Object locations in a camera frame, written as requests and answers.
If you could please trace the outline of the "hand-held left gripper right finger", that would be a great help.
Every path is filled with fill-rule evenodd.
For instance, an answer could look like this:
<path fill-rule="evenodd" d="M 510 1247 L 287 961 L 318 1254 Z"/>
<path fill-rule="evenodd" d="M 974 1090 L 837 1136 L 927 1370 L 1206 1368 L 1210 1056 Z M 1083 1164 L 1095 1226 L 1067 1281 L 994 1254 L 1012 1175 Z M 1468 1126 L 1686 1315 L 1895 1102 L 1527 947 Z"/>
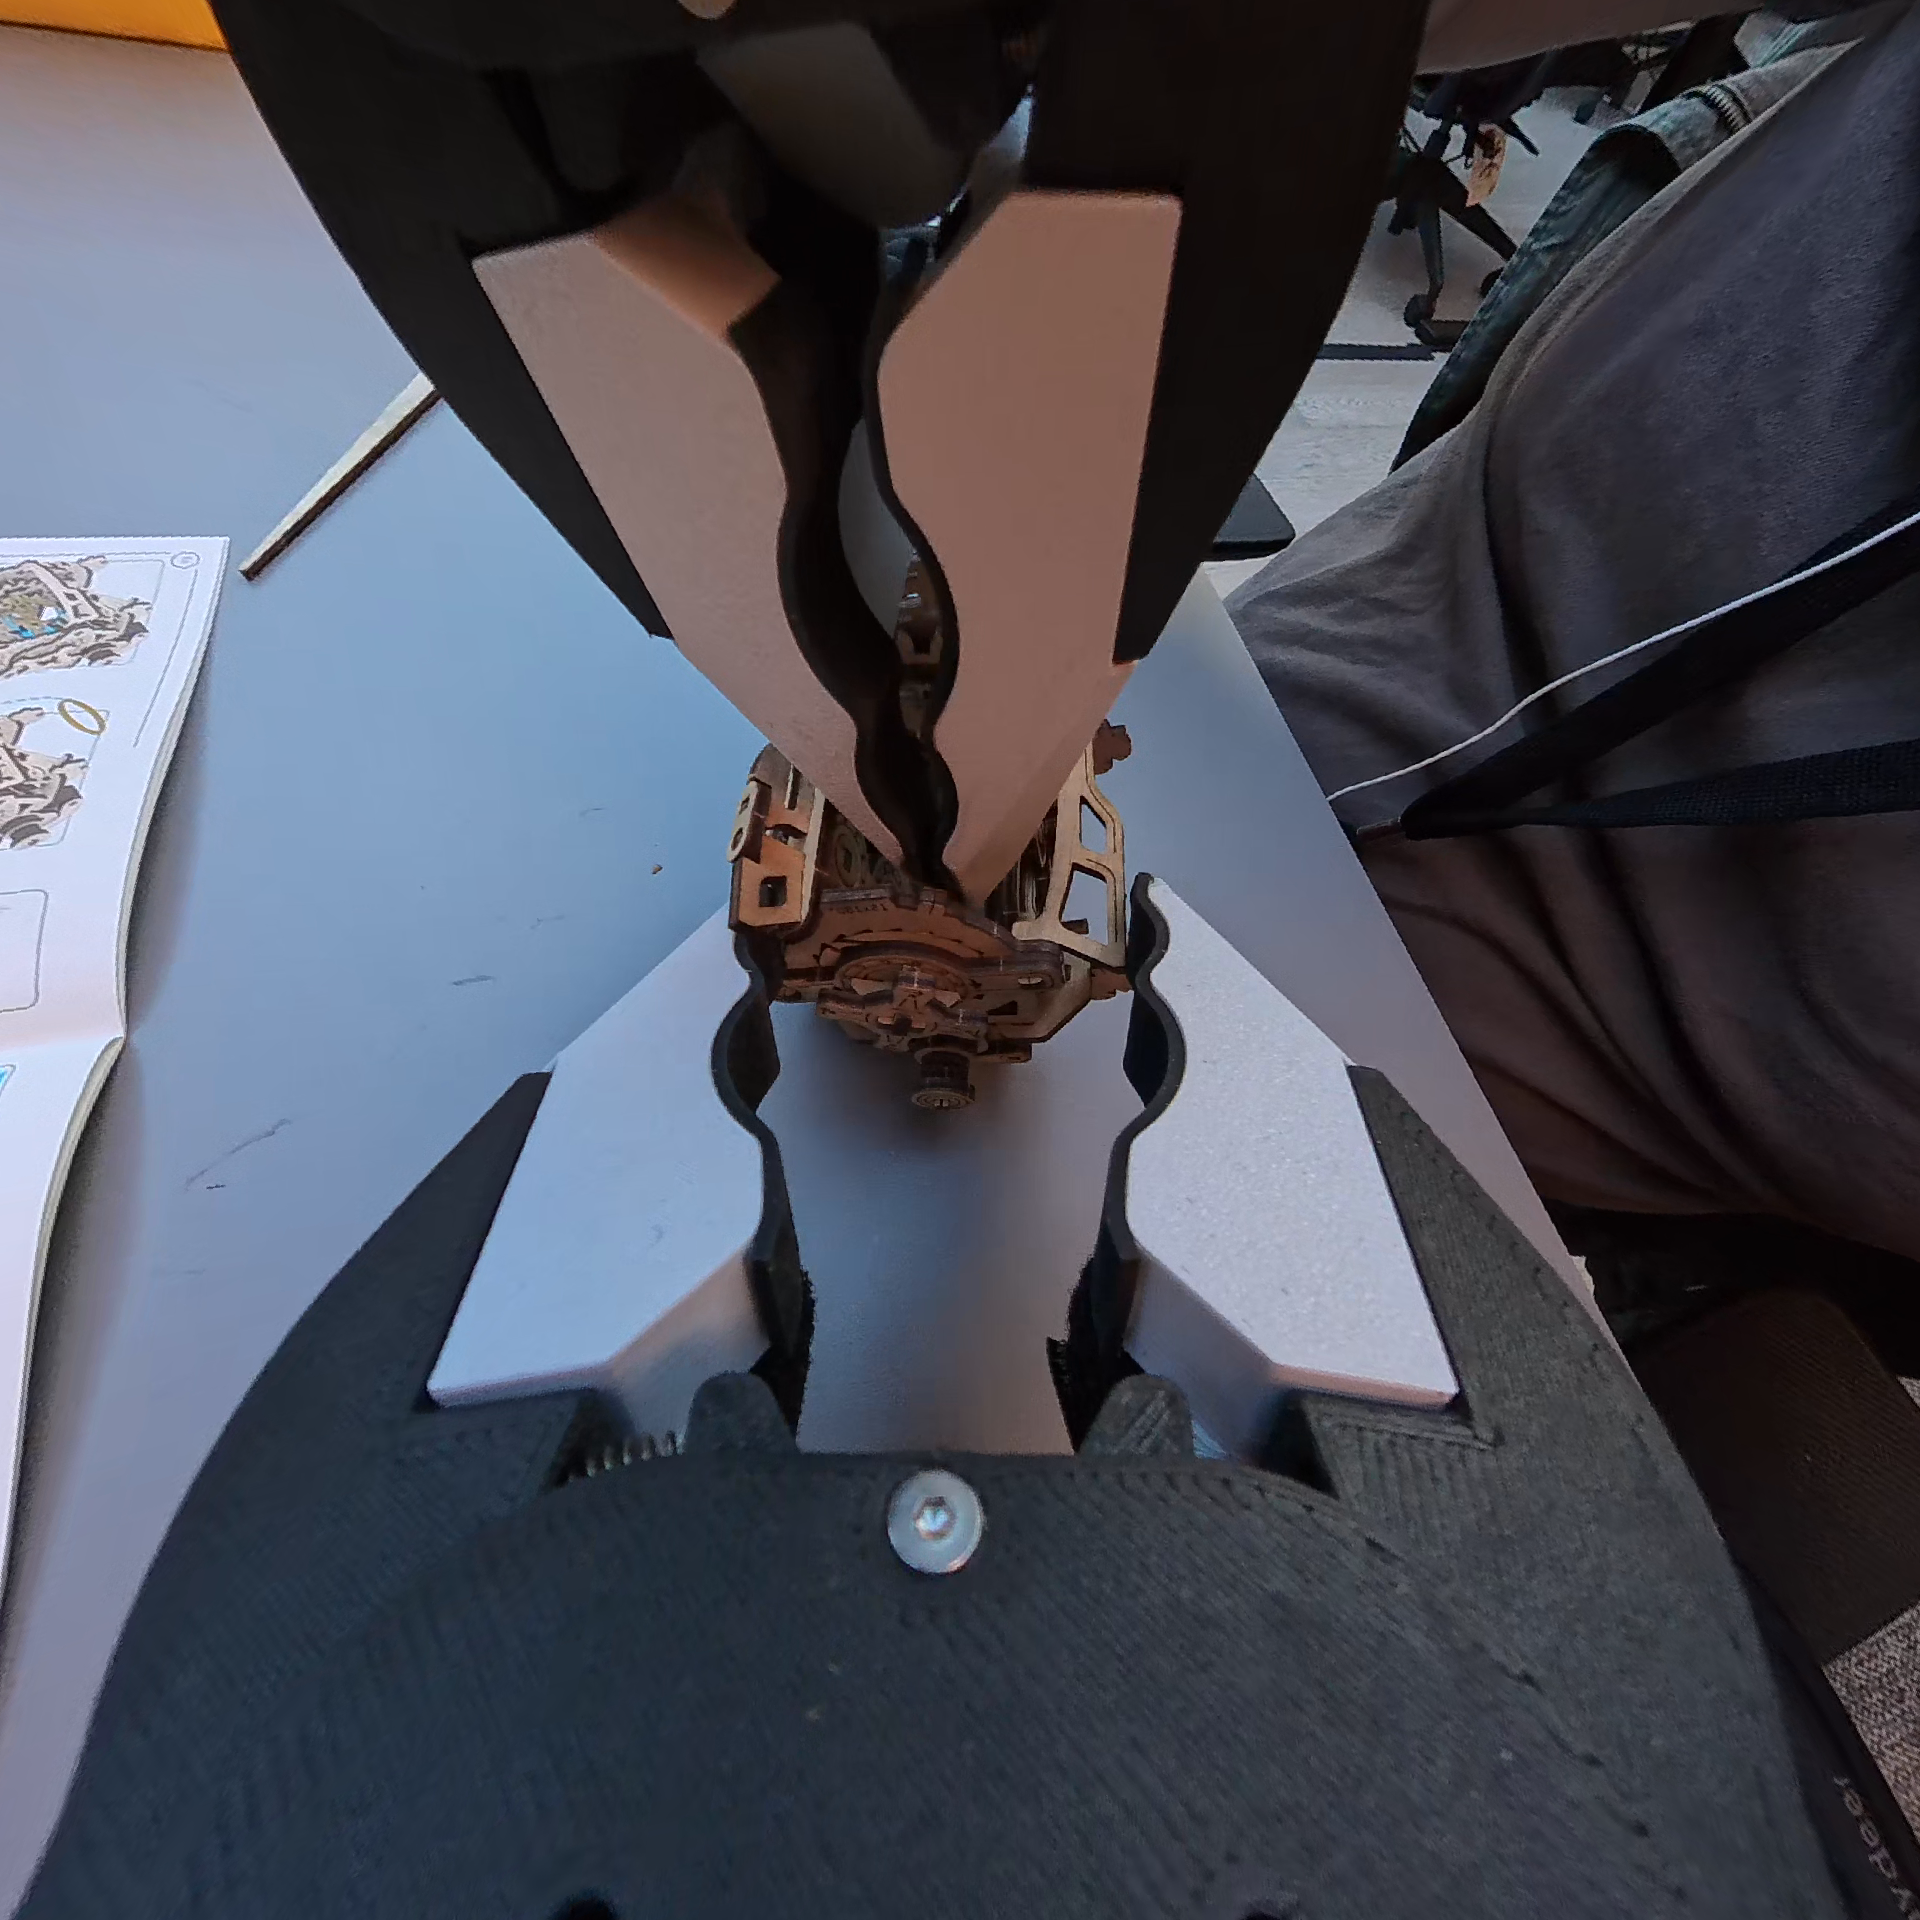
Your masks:
<path fill-rule="evenodd" d="M 1076 1447 L 1130 1374 L 1173 1380 L 1226 1457 L 1287 1393 L 1443 1409 L 1455 1374 L 1349 1058 L 1164 881 L 1140 876 L 1120 1132 L 1050 1362 Z"/>

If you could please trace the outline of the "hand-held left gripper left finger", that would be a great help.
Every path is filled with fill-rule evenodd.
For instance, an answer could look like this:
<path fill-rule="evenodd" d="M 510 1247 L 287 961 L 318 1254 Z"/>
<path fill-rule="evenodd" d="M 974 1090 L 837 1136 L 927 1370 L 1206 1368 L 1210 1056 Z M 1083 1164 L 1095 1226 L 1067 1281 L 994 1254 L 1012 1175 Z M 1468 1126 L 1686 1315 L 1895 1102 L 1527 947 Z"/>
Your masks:
<path fill-rule="evenodd" d="M 779 1148 L 765 987 L 718 911 L 557 1056 L 427 1378 L 442 1406 L 589 1387 L 684 1428 L 757 1372 L 799 1417 L 811 1298 Z"/>

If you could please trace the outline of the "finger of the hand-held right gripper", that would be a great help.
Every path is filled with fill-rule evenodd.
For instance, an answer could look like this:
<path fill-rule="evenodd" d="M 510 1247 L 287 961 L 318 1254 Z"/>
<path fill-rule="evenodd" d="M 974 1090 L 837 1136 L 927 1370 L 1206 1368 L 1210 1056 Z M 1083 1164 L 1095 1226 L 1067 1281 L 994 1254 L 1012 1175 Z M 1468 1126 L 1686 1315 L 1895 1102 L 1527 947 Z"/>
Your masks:
<path fill-rule="evenodd" d="M 654 198 L 476 264 L 684 657 L 906 868 L 954 783 L 896 643 L 912 546 L 866 434 L 879 239 L 811 198 Z"/>
<path fill-rule="evenodd" d="M 982 898 L 1132 666 L 1118 664 L 1181 203 L 1016 191 L 950 252 L 877 370 L 894 495 L 950 598 L 944 865 Z"/>

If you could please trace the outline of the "thin wooden stick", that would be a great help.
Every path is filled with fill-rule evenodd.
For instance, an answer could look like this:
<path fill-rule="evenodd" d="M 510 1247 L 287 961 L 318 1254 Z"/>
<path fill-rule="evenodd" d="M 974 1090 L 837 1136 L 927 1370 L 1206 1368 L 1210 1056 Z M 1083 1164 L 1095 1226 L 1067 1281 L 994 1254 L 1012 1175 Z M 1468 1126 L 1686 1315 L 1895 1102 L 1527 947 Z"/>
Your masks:
<path fill-rule="evenodd" d="M 364 479 L 398 442 L 402 442 L 437 406 L 442 395 L 427 376 L 414 376 L 379 417 L 347 446 L 347 450 L 279 516 L 275 528 L 239 562 L 239 576 L 256 580 L 310 528 L 358 479 Z"/>

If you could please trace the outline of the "wooden mechanical model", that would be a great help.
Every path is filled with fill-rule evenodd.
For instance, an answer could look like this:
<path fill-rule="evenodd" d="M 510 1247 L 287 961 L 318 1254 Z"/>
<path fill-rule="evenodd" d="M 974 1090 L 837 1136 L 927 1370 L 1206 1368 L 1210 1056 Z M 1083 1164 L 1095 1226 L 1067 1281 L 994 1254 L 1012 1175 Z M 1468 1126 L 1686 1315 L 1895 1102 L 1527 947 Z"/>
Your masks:
<path fill-rule="evenodd" d="M 903 1055 L 915 1100 L 974 1100 L 979 1064 L 1026 1064 L 1087 1003 L 1127 990 L 1123 826 L 1098 776 L 1132 755 L 1103 722 L 1035 840 L 982 905 L 906 879 L 805 776 L 763 748 L 736 809 L 728 924 L 853 1040 Z"/>

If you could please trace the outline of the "yellow plastic bin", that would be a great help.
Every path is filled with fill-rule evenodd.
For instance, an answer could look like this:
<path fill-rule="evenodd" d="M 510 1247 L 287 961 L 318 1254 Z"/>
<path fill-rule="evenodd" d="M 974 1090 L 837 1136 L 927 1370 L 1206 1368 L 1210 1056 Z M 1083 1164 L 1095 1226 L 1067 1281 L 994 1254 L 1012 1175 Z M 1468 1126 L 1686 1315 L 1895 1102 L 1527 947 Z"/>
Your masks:
<path fill-rule="evenodd" d="M 5 26 L 173 44 L 222 54 L 226 40 L 200 0 L 2 0 Z"/>

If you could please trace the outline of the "black office chairs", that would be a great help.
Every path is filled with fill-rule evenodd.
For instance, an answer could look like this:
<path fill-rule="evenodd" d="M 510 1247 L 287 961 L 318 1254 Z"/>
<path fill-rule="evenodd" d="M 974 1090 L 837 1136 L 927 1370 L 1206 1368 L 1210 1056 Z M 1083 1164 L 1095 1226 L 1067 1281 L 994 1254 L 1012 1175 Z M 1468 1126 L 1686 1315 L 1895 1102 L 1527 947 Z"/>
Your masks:
<path fill-rule="evenodd" d="M 1476 235 L 1499 260 L 1518 249 L 1485 202 L 1498 187 L 1511 140 L 1538 153 L 1518 126 L 1518 114 L 1544 92 L 1552 63 L 1554 56 L 1535 56 L 1415 80 L 1410 108 L 1431 119 L 1434 130 L 1424 143 L 1400 132 L 1388 180 L 1395 202 L 1388 230 L 1415 232 L 1421 243 L 1426 288 L 1407 299 L 1403 321 L 1426 350 L 1452 350 L 1464 330 L 1462 323 L 1434 316 L 1447 280 L 1443 219 Z"/>

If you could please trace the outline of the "illustrated instruction booklet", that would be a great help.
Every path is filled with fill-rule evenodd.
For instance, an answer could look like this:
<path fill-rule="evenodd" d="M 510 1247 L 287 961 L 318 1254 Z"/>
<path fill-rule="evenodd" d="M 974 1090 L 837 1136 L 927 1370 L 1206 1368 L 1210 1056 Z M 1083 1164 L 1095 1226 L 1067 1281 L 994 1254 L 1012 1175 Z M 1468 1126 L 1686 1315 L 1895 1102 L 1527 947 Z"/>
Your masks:
<path fill-rule="evenodd" d="M 219 601 L 222 537 L 2 543 L 2 1532 L 42 1270 L 127 1033 L 138 863 Z"/>

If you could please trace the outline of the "person's grey shirt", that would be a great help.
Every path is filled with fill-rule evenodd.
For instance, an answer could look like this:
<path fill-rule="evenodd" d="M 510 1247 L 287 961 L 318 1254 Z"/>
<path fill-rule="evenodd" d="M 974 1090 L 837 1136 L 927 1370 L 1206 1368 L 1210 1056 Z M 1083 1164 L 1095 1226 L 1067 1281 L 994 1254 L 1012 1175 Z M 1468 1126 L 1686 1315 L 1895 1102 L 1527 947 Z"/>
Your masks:
<path fill-rule="evenodd" d="M 1547 295 L 1468 415 L 1229 601 L 1336 814 L 1916 492 L 1916 6 Z M 1540 1192 L 1916 1258 L 1916 814 L 1362 865 Z"/>

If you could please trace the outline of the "dark green jacket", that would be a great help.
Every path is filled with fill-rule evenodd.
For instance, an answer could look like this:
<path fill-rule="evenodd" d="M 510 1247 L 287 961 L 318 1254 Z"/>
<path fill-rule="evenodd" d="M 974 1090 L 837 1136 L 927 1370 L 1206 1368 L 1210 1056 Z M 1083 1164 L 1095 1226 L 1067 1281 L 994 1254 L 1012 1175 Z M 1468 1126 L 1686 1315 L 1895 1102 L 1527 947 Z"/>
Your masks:
<path fill-rule="evenodd" d="M 1471 411 L 1504 350 L 1586 255 L 1855 40 L 1859 34 L 1850 32 L 1726 80 L 1706 80 L 1677 95 L 1674 104 L 1645 108 L 1602 132 L 1494 278 L 1492 291 L 1480 299 L 1407 423 L 1395 466 L 1440 442 Z"/>

